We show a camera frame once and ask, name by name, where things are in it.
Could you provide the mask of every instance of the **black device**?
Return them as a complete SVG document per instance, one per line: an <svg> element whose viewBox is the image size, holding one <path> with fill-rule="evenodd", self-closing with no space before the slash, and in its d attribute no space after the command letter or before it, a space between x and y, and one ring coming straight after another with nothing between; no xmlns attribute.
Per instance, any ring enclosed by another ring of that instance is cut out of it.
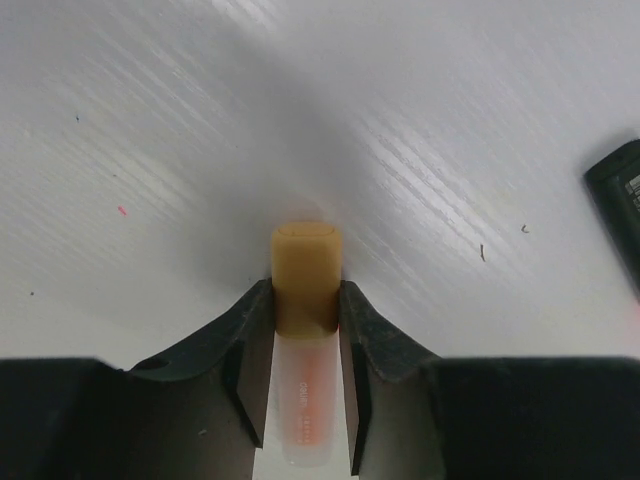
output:
<svg viewBox="0 0 640 480"><path fill-rule="evenodd" d="M443 359L340 288L351 471L363 480L640 479L640 363ZM249 480L272 287L130 371L0 361L0 480Z"/></svg>
<svg viewBox="0 0 640 480"><path fill-rule="evenodd" d="M587 186L640 294L640 140L591 167Z"/></svg>

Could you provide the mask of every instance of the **white surface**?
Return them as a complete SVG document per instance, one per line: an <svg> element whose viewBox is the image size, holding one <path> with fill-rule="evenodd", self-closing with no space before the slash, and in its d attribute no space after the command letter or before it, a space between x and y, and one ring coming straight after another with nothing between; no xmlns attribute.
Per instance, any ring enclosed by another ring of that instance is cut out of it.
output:
<svg viewBox="0 0 640 480"><path fill-rule="evenodd" d="M581 174L635 136L639 16L5 0L0 355L129 367L263 277L274 226L311 218L343 229L346 275L437 353L638 355ZM289 475L277 455L256 478Z"/></svg>

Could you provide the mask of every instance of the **black remote control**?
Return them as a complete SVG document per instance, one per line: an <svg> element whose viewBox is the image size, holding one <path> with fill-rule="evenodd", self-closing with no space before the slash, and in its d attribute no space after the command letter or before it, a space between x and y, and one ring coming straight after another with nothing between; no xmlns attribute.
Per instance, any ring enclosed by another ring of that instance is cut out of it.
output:
<svg viewBox="0 0 640 480"><path fill-rule="evenodd" d="M585 180L640 294L640 140L591 167Z"/></svg>

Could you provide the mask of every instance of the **white tabletop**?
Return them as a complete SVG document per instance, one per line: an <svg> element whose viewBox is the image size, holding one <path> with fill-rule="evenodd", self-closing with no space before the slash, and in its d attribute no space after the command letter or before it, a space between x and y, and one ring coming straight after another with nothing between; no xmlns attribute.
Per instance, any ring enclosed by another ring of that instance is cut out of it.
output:
<svg viewBox="0 0 640 480"><path fill-rule="evenodd" d="M345 276L438 354L640 354L582 183L637 135L640 3L5 4L0 356L130 367L301 219L338 225ZM255 477L307 478L276 457Z"/></svg>

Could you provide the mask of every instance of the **translucent orange tube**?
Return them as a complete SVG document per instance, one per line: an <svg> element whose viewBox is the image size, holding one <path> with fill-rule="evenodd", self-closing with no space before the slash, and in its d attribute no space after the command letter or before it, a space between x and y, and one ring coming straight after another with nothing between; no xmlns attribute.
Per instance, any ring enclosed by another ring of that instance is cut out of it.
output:
<svg viewBox="0 0 640 480"><path fill-rule="evenodd" d="M342 236L323 223L283 225L271 259L283 453L317 466L333 437Z"/></svg>

